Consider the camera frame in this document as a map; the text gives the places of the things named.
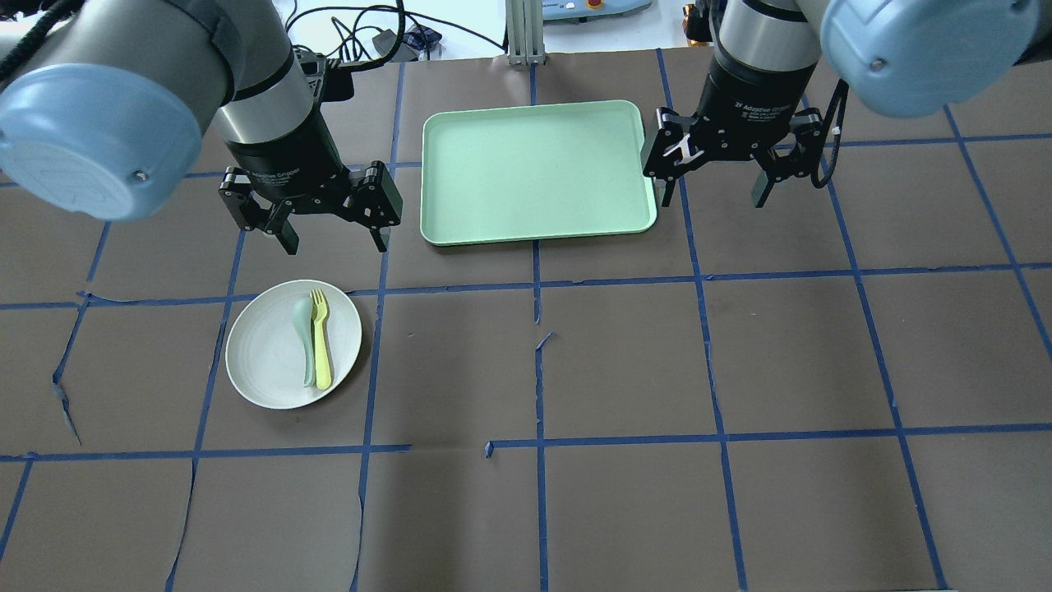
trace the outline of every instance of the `white floor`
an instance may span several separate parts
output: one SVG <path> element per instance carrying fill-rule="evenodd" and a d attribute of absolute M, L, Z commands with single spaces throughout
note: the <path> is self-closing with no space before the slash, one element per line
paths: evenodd
<path fill-rule="evenodd" d="M 272 0 L 282 16 L 292 8 L 292 0 Z M 679 47 L 686 45 L 683 36 L 683 6 L 689 0 L 653 0 L 650 7 L 627 17 L 610 17 L 585 23 L 551 23 L 544 27 L 545 49 L 560 52 L 612 52 Z M 351 2 L 333 0 L 299 0 L 300 13 L 326 5 L 350 6 Z M 448 20 L 478 30 L 500 43 L 504 37 L 504 0 L 405 0 L 407 9 Z M 357 11 L 327 11 L 300 19 L 290 37 L 315 50 L 329 52 L 340 42 L 330 17 L 336 16 L 348 25 Z M 390 13 L 368 13 L 364 24 L 396 28 L 397 18 Z M 482 58 L 500 55 L 501 49 L 486 41 L 460 32 L 451 26 L 427 23 L 443 35 L 441 59 Z"/>

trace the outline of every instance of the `rectangular tray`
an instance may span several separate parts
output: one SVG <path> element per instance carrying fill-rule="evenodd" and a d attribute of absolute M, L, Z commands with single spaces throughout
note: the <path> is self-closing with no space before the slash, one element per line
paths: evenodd
<path fill-rule="evenodd" d="M 420 231 L 440 246 L 643 231 L 658 208 L 642 146 L 623 100 L 437 114 Z"/>

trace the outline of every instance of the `fork handle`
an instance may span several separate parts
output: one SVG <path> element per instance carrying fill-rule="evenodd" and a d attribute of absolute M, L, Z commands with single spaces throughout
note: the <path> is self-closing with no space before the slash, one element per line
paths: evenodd
<path fill-rule="evenodd" d="M 332 367 L 328 362 L 328 347 L 325 345 L 325 322 L 315 322 L 315 384 L 324 391 L 332 385 Z"/>

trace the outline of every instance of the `round plate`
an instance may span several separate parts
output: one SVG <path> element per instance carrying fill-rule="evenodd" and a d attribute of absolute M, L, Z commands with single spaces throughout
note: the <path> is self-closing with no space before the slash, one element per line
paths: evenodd
<path fill-rule="evenodd" d="M 324 391 L 303 386 L 306 356 L 292 326 L 292 307 L 321 288 L 328 301 L 325 338 L 332 364 L 332 385 Z M 245 307 L 226 342 L 226 374 L 249 402 L 267 409 L 295 409 L 336 389 L 355 365 L 362 347 L 362 319 L 347 294 L 335 285 L 297 279 L 275 285 Z"/>

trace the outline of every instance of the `blue device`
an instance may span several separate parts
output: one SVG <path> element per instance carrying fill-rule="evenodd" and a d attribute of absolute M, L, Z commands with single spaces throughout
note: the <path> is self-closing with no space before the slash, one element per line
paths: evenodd
<path fill-rule="evenodd" d="M 541 9 L 546 21 L 585 22 L 602 17 L 624 16 L 649 6 L 652 0 L 544 0 Z"/>

